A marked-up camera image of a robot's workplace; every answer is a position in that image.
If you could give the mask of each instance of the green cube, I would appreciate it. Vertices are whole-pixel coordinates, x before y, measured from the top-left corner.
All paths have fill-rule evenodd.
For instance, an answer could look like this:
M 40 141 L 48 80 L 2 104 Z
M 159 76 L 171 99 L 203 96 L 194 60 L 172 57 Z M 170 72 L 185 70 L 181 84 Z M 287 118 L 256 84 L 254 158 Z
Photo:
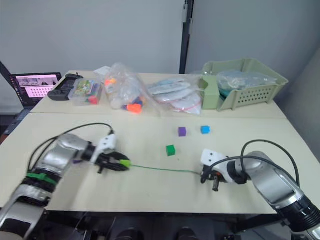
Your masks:
M 169 146 L 166 146 L 165 148 L 166 148 L 166 154 L 168 155 L 168 157 L 176 155 L 176 149 L 174 145 L 169 145 Z

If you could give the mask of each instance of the black cable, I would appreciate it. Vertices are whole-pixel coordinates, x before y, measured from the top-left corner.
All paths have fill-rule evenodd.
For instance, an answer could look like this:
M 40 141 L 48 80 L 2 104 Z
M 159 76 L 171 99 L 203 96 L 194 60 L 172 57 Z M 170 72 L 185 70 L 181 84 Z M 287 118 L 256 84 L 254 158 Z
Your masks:
M 295 182 L 293 177 L 286 170 L 284 170 L 282 167 L 278 166 L 277 164 L 275 164 L 274 162 L 272 162 L 270 160 L 267 160 L 267 159 L 265 159 L 263 157 L 259 157 L 259 156 L 233 156 L 233 157 L 229 157 L 229 158 L 225 158 L 225 159 L 222 159 L 220 161 L 217 161 L 214 164 L 212 164 L 206 171 L 203 172 L 203 174 L 201 176 L 201 182 L 203 182 L 203 180 L 206 180 L 209 177 L 209 175 L 212 173 L 212 168 L 213 167 L 217 166 L 218 164 L 222 164 L 224 162 L 228 162 L 228 161 L 231 161 L 231 160 L 237 160 L 237 159 L 257 159 L 257 160 L 260 160 L 262 162 L 266 162 L 266 163 L 274 166 L 275 168 L 283 171 L 285 174 L 288 175 L 289 178 L 291 178 L 292 181 Z
M 48 143 L 48 142 L 51 141 L 51 142 L 42 150 L 42 152 L 40 153 L 39 157 L 36 159 L 35 163 L 33 164 L 33 167 L 34 167 L 35 165 L 37 165 L 37 163 L 39 162 L 39 160 L 41 159 L 41 157 L 43 156 L 43 154 L 44 154 L 44 153 L 46 152 L 46 150 L 57 140 L 58 137 L 60 137 L 61 135 L 64 135 L 64 134 L 68 134 L 68 133 L 70 133 L 70 132 L 72 132 L 72 131 L 74 131 L 74 130 L 77 130 L 77 129 L 80 129 L 80 128 L 84 128 L 84 127 L 88 127 L 88 126 L 93 126 L 93 125 L 103 125 L 103 126 L 109 127 L 109 128 L 110 128 L 110 133 L 109 133 L 109 134 L 111 134 L 111 133 L 114 131 L 114 129 L 112 128 L 112 126 L 109 125 L 109 124 L 107 124 L 107 123 L 95 122 L 95 123 L 88 123 L 88 124 L 84 124 L 84 125 L 80 125 L 80 126 L 74 127 L 74 128 L 72 128 L 72 129 L 70 129 L 70 130 L 68 130 L 68 131 L 63 132 L 62 134 L 60 134 L 60 135 L 58 135 L 58 136 L 54 136 L 54 137 L 46 140 L 45 142 L 41 143 L 41 144 L 33 151 L 33 153 L 31 154 L 31 157 L 29 158 L 29 161 L 28 161 L 27 173 L 31 170 L 31 169 L 30 169 L 30 166 L 31 166 L 31 162 L 32 162 L 32 160 L 33 160 L 34 155 L 36 154 L 36 152 L 37 152 L 43 145 L 45 145 L 46 143 Z
M 28 161 L 28 167 L 27 167 L 27 170 L 26 170 L 26 173 L 29 172 L 30 170 L 30 165 L 31 165 L 31 162 L 32 162 L 32 159 L 34 158 L 34 155 L 36 154 L 36 152 L 43 146 L 45 145 L 46 143 L 50 142 L 51 140 L 55 140 L 57 137 L 52 137 L 50 139 L 48 139 L 47 141 L 41 143 L 34 151 L 33 153 L 31 154 L 30 158 L 29 158 L 29 161 Z
M 75 225 L 72 233 L 69 235 L 69 237 L 68 237 L 66 240 L 72 239 L 73 235 L 74 235 L 75 232 L 78 230 L 78 227 L 79 227 L 80 223 L 83 221 L 83 219 L 86 217 L 87 214 L 88 214 L 88 212 L 86 211 L 86 212 L 82 215 L 82 217 L 79 219 L 79 221 L 78 221 L 77 224 Z
M 256 139 L 256 140 L 248 141 L 248 142 L 242 147 L 241 156 L 242 156 L 242 157 L 244 156 L 246 147 L 247 147 L 249 144 L 256 143 L 256 142 L 263 142 L 263 143 L 272 144 L 272 145 L 278 147 L 279 149 L 281 149 L 281 150 L 289 157 L 289 159 L 290 159 L 291 162 L 292 162 L 292 165 L 293 165 L 293 168 L 294 168 L 294 172 L 295 172 L 295 182 L 296 182 L 296 184 L 300 187 L 300 176 L 299 176 L 299 170 L 298 170 L 297 164 L 296 164 L 294 158 L 291 156 L 291 154 L 290 154 L 286 149 L 284 149 L 282 146 L 280 146 L 279 144 L 277 144 L 277 143 L 275 143 L 275 142 L 273 142 L 273 141 L 263 140 L 263 139 Z M 241 162 L 242 171 L 245 172 L 244 159 L 241 158 L 240 162 Z

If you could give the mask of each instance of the white table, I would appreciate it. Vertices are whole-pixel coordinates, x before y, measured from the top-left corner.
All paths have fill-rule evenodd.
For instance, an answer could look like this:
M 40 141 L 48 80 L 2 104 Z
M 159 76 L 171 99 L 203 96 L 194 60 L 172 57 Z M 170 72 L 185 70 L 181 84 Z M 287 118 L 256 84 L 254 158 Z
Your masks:
M 301 188 L 320 206 L 320 164 L 287 119 L 236 117 L 153 117 L 112 114 L 31 113 L 0 146 L 0 207 L 21 183 L 33 149 L 42 141 L 86 123 L 112 124 L 118 138 L 117 149 L 133 164 L 145 167 L 200 172 L 200 157 L 208 148 L 227 156 L 237 156 L 241 147 L 253 139 L 275 141 L 295 158 Z M 200 133 L 210 125 L 212 132 Z M 178 127 L 187 127 L 187 136 L 178 137 Z M 92 126 L 75 131 L 79 137 L 96 144 L 108 128 Z M 176 155 L 167 157 L 166 146 L 175 145 Z M 250 151 L 263 151 L 292 175 L 287 156 L 266 143 L 254 143 Z M 212 182 L 200 183 L 192 173 L 167 172 L 132 167 L 130 171 L 105 171 L 86 162 L 74 165 L 60 182 L 48 210 L 99 212 L 161 212 L 274 214 L 251 182 L 245 185 L 221 183 L 219 192 Z
M 69 71 L 68 73 L 78 73 L 85 78 L 95 78 L 92 71 Z M 176 77 L 175 74 L 155 74 L 155 73 L 140 73 L 143 82 L 151 84 L 160 80 Z M 197 76 L 187 75 L 188 78 L 196 79 Z M 129 115 L 126 111 L 119 110 L 119 116 L 127 118 Z M 59 114 L 114 114 L 108 103 L 105 94 L 101 95 L 99 105 L 92 106 L 77 106 L 75 107 L 71 101 L 53 101 L 47 96 L 37 104 L 32 110 L 32 113 L 59 113 Z M 143 109 L 143 116 L 159 116 L 159 113 L 154 110 L 150 105 L 147 105 L 147 110 Z M 162 116 L 168 117 L 192 117 L 190 114 L 181 114 L 171 111 L 162 111 Z M 287 119 L 284 113 L 280 110 L 276 103 L 270 104 L 261 103 L 250 106 L 237 108 L 236 110 L 224 110 L 218 112 L 216 110 L 203 110 L 201 113 L 202 118 L 249 118 L 249 119 Z

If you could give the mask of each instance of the laptop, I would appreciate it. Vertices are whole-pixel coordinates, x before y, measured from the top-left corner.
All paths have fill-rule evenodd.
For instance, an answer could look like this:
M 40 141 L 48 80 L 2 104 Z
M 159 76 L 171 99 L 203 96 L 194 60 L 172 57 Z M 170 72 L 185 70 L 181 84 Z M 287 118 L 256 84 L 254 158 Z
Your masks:
M 30 111 L 39 103 L 52 88 L 58 84 L 61 73 L 29 73 L 29 74 L 10 74 L 7 82 L 15 90 L 23 110 L 17 118 L 4 131 L 5 135 L 11 134 Z

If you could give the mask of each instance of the small cube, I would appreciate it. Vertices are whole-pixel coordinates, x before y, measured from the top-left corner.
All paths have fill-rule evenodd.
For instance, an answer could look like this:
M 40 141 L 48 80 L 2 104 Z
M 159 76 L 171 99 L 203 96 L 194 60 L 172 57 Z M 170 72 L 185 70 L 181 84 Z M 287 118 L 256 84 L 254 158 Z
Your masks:
M 176 149 L 174 145 L 169 145 L 169 146 L 166 146 L 165 148 L 166 148 L 166 154 L 168 155 L 168 157 L 176 155 Z
M 202 134 L 210 133 L 210 126 L 201 126 L 201 133 Z
M 187 129 L 185 127 L 178 128 L 179 137 L 185 137 L 187 135 Z
M 90 96 L 90 97 L 88 97 L 88 101 L 89 101 L 89 103 L 91 103 L 91 104 L 98 104 L 98 99 L 97 99 L 96 96 Z

